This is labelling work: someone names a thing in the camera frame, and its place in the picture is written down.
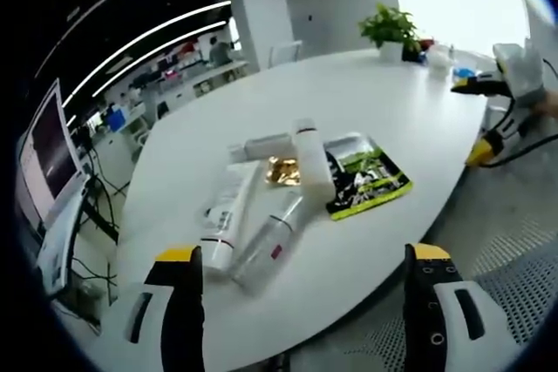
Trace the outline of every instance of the monitor screen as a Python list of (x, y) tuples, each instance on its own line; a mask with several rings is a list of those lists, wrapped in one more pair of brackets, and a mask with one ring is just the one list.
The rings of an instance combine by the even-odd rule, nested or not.
[(19, 156), (24, 183), (43, 221), (59, 194), (78, 173), (64, 129), (57, 96), (50, 94), (33, 120)]

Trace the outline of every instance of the ceiling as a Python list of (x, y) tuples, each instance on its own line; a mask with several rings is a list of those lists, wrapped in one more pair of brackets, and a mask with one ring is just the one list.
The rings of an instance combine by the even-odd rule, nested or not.
[[(29, 122), (55, 78), (60, 78), (63, 97), (67, 97), (96, 66), (138, 35), (173, 17), (220, 0), (105, 0), (92, 9), (99, 1), (17, 0), (11, 15), (15, 18), (19, 41), (17, 97), (24, 114), (23, 126)], [(189, 17), (155, 32), (127, 54), (140, 57), (191, 30), (227, 20), (230, 14), (230, 7), (224, 7)], [(55, 45), (54, 52), (42, 66)], [(91, 108), (94, 105), (92, 92), (109, 77), (101, 71), (92, 78), (66, 106), (66, 113), (80, 114)]]

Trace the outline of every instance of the floor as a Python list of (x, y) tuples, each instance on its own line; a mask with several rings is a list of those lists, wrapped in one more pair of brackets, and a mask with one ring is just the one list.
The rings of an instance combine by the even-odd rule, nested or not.
[[(111, 197), (117, 225), (125, 200), (123, 194)], [(558, 143), (554, 142), (501, 168), (465, 170), (425, 241), (447, 250), (464, 278), (480, 278), (526, 252), (558, 243), (556, 208)], [(99, 198), (99, 209), (108, 216), (105, 197)], [(113, 258), (114, 244), (90, 221), (80, 234), (109, 260)], [(558, 298), (558, 280), (552, 285), (549, 301)], [(288, 352), (284, 361), (293, 371), (401, 370), (404, 335), (393, 330), (402, 330), (403, 299), (402, 274), (394, 274), (346, 318)], [(266, 365), (242, 369), (257, 370), (279, 369)]]

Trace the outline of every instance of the table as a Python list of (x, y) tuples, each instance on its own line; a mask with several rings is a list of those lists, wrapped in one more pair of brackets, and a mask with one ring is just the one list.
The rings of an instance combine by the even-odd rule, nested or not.
[[(324, 140), (369, 134), (414, 182), (398, 200), (302, 233), (263, 294), (205, 279), (204, 357), (223, 371), (281, 353), (327, 328), (374, 291), (443, 208), (479, 134), (486, 99), (449, 92), (417, 64), (353, 51), (286, 64), (225, 85), (161, 120), (128, 190), (116, 266), (121, 287), (143, 281), (157, 254), (196, 242), (201, 208), (227, 146), (285, 132), (312, 117)], [(250, 201), (246, 245), (284, 189)]]

